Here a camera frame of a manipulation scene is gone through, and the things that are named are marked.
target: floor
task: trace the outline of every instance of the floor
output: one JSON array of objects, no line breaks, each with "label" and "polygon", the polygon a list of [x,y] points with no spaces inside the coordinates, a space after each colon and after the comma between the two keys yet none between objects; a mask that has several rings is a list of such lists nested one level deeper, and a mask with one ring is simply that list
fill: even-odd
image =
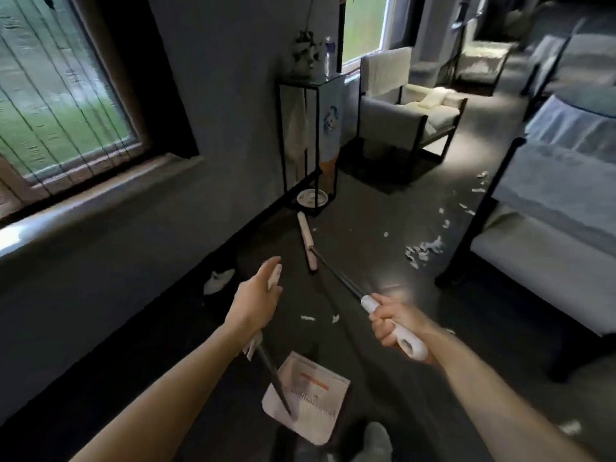
[{"label": "floor", "polygon": [[[616,459],[610,429],[616,427],[616,357],[574,375],[568,384],[543,373],[558,346],[565,321],[536,305],[494,272],[439,291],[433,283],[448,263],[481,193],[477,174],[493,174],[521,132],[525,102],[517,96],[523,62],[508,61],[494,97],[472,96],[445,162],[419,161],[410,182],[394,167],[365,171],[346,166],[336,200],[309,221],[322,255],[367,291],[415,303],[456,331],[514,389],[551,421],[578,419],[578,441],[601,460]],[[449,228],[443,228],[445,220]],[[445,252],[418,270],[406,246],[438,236]],[[237,250],[243,273],[267,257],[283,258],[285,288],[265,342],[276,363],[294,350],[350,379],[334,435],[321,448],[349,459],[361,444],[366,421],[388,428],[399,461],[489,461],[479,435],[443,377],[381,348],[357,301],[320,268],[310,275],[296,217],[281,210]],[[208,299],[200,267],[73,366],[0,429],[0,458],[65,461],[117,412],[215,328],[229,298]],[[332,324],[333,315],[340,320]],[[316,320],[303,321],[301,315]],[[294,451],[295,460],[316,461],[319,451],[294,440],[261,410],[268,385],[255,360],[234,360],[182,444],[178,461],[267,461]]]}]

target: gray wall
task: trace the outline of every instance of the gray wall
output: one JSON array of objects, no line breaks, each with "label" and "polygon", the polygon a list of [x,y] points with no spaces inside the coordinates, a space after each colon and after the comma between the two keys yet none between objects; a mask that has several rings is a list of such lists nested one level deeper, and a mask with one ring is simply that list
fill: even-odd
[{"label": "gray wall", "polygon": [[[150,0],[204,163],[0,263],[0,422],[282,191],[273,78],[309,0]],[[338,0],[315,0],[317,37]]]}]

